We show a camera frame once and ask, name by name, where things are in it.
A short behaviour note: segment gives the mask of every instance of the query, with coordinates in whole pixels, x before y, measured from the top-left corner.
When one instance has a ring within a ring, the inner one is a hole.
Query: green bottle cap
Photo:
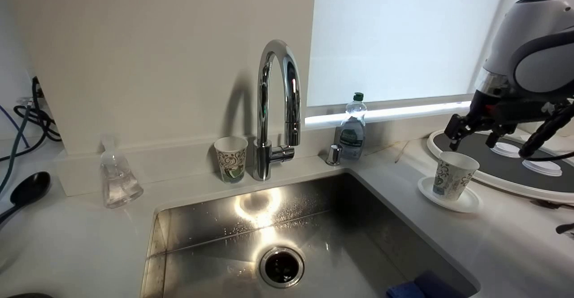
[[[355,92],[355,96],[353,96],[353,101],[363,102],[363,93]]]

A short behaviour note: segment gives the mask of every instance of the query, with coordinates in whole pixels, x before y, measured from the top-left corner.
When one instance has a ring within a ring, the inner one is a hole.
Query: stainless steel sink
[[[344,174],[159,212],[141,296],[385,297],[428,271],[477,292]]]

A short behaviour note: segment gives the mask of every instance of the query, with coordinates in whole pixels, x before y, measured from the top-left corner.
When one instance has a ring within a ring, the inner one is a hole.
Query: sink drain
[[[261,259],[263,280],[275,288],[289,288],[303,277],[303,259],[288,247],[274,247]]]

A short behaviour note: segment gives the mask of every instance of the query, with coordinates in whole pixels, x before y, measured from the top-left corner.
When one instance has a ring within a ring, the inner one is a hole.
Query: white countertop
[[[474,215],[447,211],[417,189],[417,181],[436,169],[425,140],[410,141],[395,164],[403,145],[365,154],[346,167],[330,167],[318,157],[273,165],[266,182],[246,175],[228,185],[210,173],[145,184],[140,198],[115,210],[104,208],[98,193],[65,197],[55,178],[45,198],[0,229],[0,298],[23,292],[55,298],[139,297],[156,211],[342,171],[355,175],[419,235],[447,252],[445,258],[474,280],[476,297],[574,295],[574,239],[554,231],[574,222],[573,210],[541,208],[472,181],[482,210]],[[18,168],[15,179],[46,166],[48,161],[25,172]]]

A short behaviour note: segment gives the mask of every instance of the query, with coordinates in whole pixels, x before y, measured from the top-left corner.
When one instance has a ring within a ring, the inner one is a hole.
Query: chrome faucet
[[[283,90],[285,91],[285,143],[279,147],[271,147],[267,139],[267,121],[269,120],[269,78],[273,57],[277,57],[281,74],[283,74]],[[271,40],[265,46],[259,63],[257,92],[257,139],[254,141],[253,178],[267,180],[270,177],[270,163],[282,163],[293,159],[295,149],[299,145],[301,100],[299,97],[299,70],[295,63],[293,52],[287,44],[279,39]]]

